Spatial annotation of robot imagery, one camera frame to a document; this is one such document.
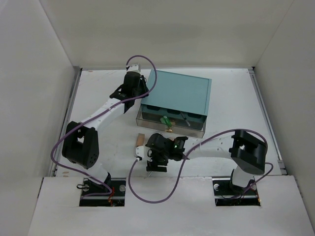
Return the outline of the beige foundation tube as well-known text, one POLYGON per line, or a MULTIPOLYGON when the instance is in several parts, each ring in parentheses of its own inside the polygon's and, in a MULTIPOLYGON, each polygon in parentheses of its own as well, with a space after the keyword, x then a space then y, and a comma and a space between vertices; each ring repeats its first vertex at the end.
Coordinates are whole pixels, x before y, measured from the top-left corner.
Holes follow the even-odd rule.
POLYGON ((143 146, 145 142, 145 134, 139 133, 136 140, 136 147, 143 146))

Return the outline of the green lip balm tube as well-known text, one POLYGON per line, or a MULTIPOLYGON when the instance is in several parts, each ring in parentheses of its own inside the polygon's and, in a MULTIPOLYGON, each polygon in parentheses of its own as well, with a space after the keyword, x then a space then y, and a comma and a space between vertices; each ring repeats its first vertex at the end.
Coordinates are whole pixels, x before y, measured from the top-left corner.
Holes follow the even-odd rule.
POLYGON ((161 118, 160 118, 160 122, 161 122, 162 124, 167 125, 168 127, 171 127, 171 126, 172 126, 172 124, 171 124, 171 122, 170 122, 170 120, 168 119, 167 116, 161 117, 161 118))

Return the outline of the clear drawer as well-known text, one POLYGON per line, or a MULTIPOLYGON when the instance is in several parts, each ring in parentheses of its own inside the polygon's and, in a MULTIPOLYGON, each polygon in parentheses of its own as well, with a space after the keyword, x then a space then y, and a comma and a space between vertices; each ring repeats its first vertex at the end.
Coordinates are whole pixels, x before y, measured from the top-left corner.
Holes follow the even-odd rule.
POLYGON ((142 105, 138 111, 136 123, 138 126, 157 131, 202 138, 205 134, 207 117, 204 115, 183 112, 190 123, 190 127, 188 127, 180 112, 181 111, 178 110, 142 105), (163 116, 168 117, 172 124, 171 127, 160 122, 160 118, 163 116))

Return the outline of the teal drawer box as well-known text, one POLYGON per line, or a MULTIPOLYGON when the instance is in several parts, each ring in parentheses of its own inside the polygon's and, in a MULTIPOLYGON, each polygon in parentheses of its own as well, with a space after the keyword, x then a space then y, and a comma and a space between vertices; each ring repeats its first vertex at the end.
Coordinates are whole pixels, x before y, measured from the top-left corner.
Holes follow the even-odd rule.
POLYGON ((212 79, 166 71, 151 71, 147 87, 152 91, 142 105, 208 116, 212 79))

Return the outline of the black silver mascara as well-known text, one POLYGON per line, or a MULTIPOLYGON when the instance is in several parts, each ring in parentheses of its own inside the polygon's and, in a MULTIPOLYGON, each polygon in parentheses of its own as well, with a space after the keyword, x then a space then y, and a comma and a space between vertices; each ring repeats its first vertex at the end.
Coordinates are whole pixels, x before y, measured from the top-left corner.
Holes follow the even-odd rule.
POLYGON ((187 120, 187 118, 186 118, 186 116, 184 115, 184 113, 183 113, 183 112, 180 112, 180 114, 181 114, 183 120, 186 122, 187 126, 190 127, 190 123, 189 123, 189 121, 187 120))

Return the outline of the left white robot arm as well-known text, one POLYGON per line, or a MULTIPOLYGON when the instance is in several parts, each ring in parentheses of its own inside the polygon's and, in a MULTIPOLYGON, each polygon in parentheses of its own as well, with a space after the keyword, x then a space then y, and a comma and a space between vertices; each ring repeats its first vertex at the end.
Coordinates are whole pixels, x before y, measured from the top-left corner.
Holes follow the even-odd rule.
POLYGON ((127 72, 124 82, 110 95, 101 108, 87 119, 81 122, 72 121, 67 125, 66 132, 69 132, 104 111, 107 112, 67 136, 62 148, 62 156, 78 166, 80 171, 88 174, 90 181, 94 183, 94 191, 100 196, 105 196, 110 192, 111 176, 98 160, 98 136, 114 119, 126 113, 135 101, 127 101, 116 107, 113 106, 114 104, 125 99, 138 97, 148 91, 143 75, 135 71, 127 72))

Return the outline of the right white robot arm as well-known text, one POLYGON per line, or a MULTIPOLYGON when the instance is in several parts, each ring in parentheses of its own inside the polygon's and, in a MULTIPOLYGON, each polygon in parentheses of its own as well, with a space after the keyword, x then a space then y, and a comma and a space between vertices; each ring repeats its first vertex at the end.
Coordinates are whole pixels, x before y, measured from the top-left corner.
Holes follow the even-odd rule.
POLYGON ((230 175, 228 189, 240 195, 253 183, 254 176, 265 173, 267 141, 255 131, 234 129, 205 140, 187 136, 151 135, 136 153, 147 161, 148 172, 166 172, 169 160, 182 161, 201 157, 232 160, 237 166, 230 175))

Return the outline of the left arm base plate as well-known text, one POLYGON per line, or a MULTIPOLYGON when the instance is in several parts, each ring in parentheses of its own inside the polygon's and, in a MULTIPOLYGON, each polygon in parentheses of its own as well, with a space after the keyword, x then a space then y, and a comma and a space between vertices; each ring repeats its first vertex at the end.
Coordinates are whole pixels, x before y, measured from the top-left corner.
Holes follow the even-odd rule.
POLYGON ((124 207, 126 179, 112 178, 109 182, 111 191, 103 185, 92 182, 88 178, 76 187, 81 191, 80 207, 124 207))

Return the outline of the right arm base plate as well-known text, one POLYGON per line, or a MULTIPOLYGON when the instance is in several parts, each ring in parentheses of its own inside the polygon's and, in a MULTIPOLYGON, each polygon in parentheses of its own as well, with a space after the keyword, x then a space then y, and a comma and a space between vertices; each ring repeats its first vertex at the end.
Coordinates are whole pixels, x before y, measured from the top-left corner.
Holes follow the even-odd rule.
POLYGON ((217 207, 261 206, 257 186, 249 190, 232 187, 229 179, 214 179, 213 190, 217 207))

